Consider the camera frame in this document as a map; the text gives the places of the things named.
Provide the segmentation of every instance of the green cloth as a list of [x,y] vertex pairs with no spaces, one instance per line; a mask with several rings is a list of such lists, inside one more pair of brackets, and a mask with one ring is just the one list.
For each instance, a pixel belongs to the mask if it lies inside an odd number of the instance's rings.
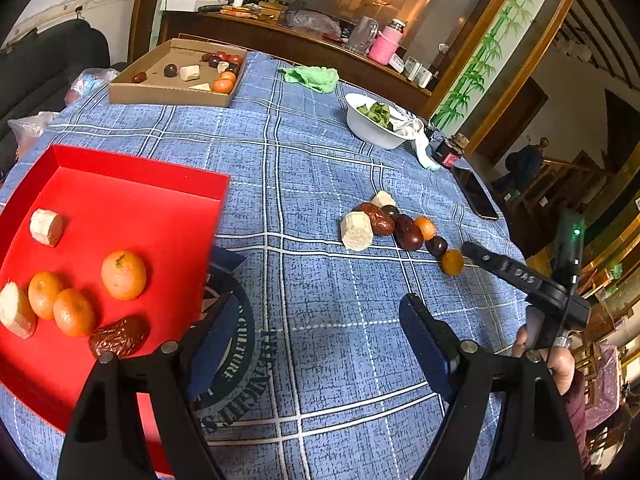
[[328,94],[333,92],[340,77],[335,68],[325,66],[299,66],[297,68],[279,68],[287,83],[300,83],[315,92]]

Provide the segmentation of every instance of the clear plastic bag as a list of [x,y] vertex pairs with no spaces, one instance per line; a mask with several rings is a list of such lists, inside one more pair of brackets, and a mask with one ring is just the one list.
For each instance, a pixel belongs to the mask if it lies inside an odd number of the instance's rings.
[[119,73],[114,68],[87,68],[82,70],[72,83],[71,88],[66,92],[65,105],[69,106],[79,98],[89,95],[102,85],[113,81]]
[[15,155],[21,158],[57,116],[58,112],[40,112],[30,117],[9,119],[6,123],[14,131],[18,142]]
[[299,10],[293,13],[289,25],[293,27],[310,28],[324,34],[335,34],[340,36],[340,24],[334,22],[325,14],[313,12],[312,10]]

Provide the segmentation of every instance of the bamboo decal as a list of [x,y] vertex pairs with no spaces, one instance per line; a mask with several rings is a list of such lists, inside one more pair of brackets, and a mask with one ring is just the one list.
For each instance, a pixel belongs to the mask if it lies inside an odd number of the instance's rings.
[[497,66],[502,61],[503,40],[523,36],[533,21],[535,8],[536,4],[533,0],[505,1],[491,29],[484,35],[473,56],[467,62],[465,71],[436,110],[433,122],[438,128],[444,129],[449,124],[466,117],[471,97],[474,94],[482,96],[493,81],[487,81],[488,78],[499,72],[504,65]]

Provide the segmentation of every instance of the red tray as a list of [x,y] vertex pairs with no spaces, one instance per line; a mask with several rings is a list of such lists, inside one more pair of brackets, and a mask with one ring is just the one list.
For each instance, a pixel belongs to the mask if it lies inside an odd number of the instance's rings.
[[[14,281],[26,291],[36,272],[50,270],[85,293],[98,325],[144,314],[151,332],[138,354],[148,354],[198,319],[228,182],[227,175],[146,158],[51,146],[0,214],[0,287]],[[38,208],[65,219],[55,248],[31,238]],[[100,280],[102,260],[119,249],[146,263],[146,289],[132,301],[114,300]],[[53,321],[39,320],[25,340],[0,324],[0,381],[61,431],[93,364],[87,338],[67,337]],[[156,471],[170,474],[148,396],[139,403]]]

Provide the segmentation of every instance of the pink bottle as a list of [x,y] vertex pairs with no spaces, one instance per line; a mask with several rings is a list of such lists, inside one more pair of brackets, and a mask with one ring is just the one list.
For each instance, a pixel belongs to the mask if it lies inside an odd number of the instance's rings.
[[403,32],[404,23],[395,18],[392,19],[385,30],[378,34],[371,50],[369,50],[369,59],[380,63],[380,65],[389,64],[389,60],[398,49]]

